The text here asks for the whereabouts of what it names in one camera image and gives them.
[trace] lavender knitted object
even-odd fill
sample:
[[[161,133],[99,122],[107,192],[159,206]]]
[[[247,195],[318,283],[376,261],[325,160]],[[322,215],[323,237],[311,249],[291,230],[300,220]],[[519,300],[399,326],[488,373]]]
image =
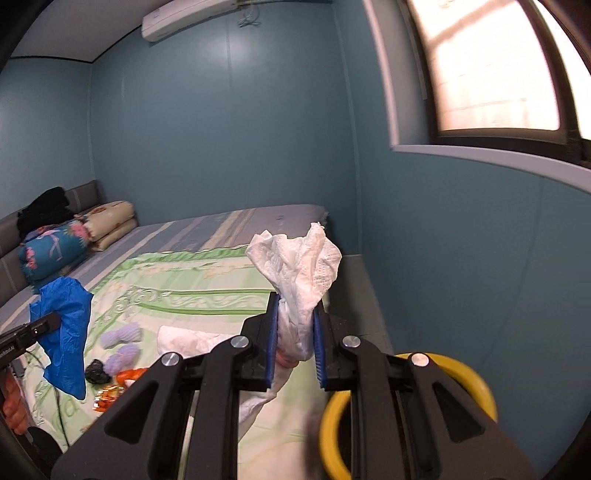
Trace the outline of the lavender knitted object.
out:
[[[103,370],[107,375],[114,377],[119,372],[132,368],[138,355],[139,346],[134,343],[124,345],[107,359]]]
[[[99,342],[102,348],[111,348],[119,342],[138,342],[141,339],[142,329],[137,323],[132,322],[121,327],[119,330],[111,330],[110,332],[103,333],[99,338]]]

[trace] ceiling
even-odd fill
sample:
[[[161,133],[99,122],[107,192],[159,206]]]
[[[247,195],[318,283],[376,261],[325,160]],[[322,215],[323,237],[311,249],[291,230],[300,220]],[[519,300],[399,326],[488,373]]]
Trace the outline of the ceiling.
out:
[[[35,20],[12,56],[94,61],[139,27],[144,15],[170,0],[54,0]]]

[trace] yellow ring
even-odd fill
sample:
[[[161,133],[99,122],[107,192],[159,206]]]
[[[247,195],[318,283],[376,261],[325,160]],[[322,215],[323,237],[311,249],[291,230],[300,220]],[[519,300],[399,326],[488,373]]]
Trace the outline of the yellow ring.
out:
[[[401,353],[396,356],[408,358],[409,355],[410,353]],[[466,389],[490,418],[498,421],[495,398],[480,375],[469,366],[448,356],[436,353],[428,353],[427,355],[445,373]],[[320,422],[320,457],[326,472],[332,480],[351,480],[351,472],[345,465],[339,450],[339,423],[350,400],[351,392],[349,390],[335,392],[326,406]]]

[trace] cord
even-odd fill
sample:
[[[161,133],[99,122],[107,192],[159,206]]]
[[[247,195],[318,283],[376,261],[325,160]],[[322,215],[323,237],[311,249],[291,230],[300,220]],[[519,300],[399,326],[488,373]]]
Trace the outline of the cord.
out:
[[[61,432],[64,434],[64,440],[66,441],[66,445],[68,446],[68,448],[70,448],[70,442],[68,442],[68,437],[66,435],[66,428],[64,427],[64,419],[61,416],[60,393],[56,387],[53,387],[53,391],[56,394],[57,416],[60,419]]]
[[[26,353],[28,353],[29,355],[31,355],[35,360],[37,360],[37,363],[39,364],[39,366],[45,370],[45,367],[43,366],[43,363],[41,362],[41,359],[35,355],[33,352],[30,352],[29,350],[25,350]],[[58,389],[56,387],[53,387],[53,391],[56,395],[56,404],[57,404],[57,416],[60,420],[60,427],[61,427],[61,432],[64,436],[64,440],[66,441],[66,445],[68,448],[70,448],[70,442],[68,441],[68,437],[66,435],[66,428],[64,427],[64,419],[61,416],[61,407],[60,407],[60,393],[58,391]]]
[[[242,18],[238,20],[238,26],[240,28],[246,27],[248,25],[258,27],[261,24],[261,22],[258,21],[260,14],[261,11],[259,10],[257,4],[251,0],[248,10],[245,9],[243,11]]]

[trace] bed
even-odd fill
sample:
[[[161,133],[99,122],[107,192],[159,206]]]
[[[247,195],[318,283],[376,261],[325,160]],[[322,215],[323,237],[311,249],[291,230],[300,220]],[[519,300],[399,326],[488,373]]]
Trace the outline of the bed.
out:
[[[138,367],[159,357],[156,334],[161,325],[239,333],[245,318],[265,311],[272,290],[245,256],[244,245],[265,229],[302,236],[311,222],[325,218],[325,210],[313,205],[236,210],[140,226],[95,253],[70,274],[95,295],[85,365],[113,353],[100,347],[102,332],[130,321],[143,331]],[[0,308],[1,329],[28,322],[34,298],[27,287],[6,301]],[[34,422],[65,447],[53,389],[38,364],[40,360],[47,365],[48,359],[38,345],[32,352],[38,359],[25,355],[28,365],[22,379],[27,404]],[[84,401],[61,394],[70,442],[99,415],[92,410],[96,390],[87,383]],[[313,361],[301,363],[240,442],[240,479],[276,478],[277,472],[284,479],[321,478],[316,433],[325,402]]]

